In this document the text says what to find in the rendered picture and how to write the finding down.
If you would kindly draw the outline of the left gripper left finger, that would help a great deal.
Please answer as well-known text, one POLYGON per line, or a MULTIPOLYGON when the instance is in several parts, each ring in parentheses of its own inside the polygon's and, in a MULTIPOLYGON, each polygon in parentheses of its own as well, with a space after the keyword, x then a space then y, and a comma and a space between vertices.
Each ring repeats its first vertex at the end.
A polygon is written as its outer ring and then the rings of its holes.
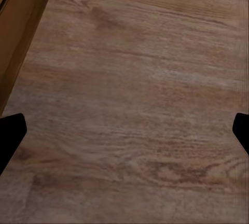
POLYGON ((0 118, 0 175, 27 133, 22 113, 0 118))

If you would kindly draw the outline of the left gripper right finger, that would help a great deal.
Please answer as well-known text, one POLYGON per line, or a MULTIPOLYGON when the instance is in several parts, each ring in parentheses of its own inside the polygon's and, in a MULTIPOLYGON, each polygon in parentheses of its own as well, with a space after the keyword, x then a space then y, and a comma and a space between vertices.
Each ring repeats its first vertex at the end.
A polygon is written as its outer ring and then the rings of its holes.
POLYGON ((237 113, 232 131, 249 155, 249 115, 237 113))

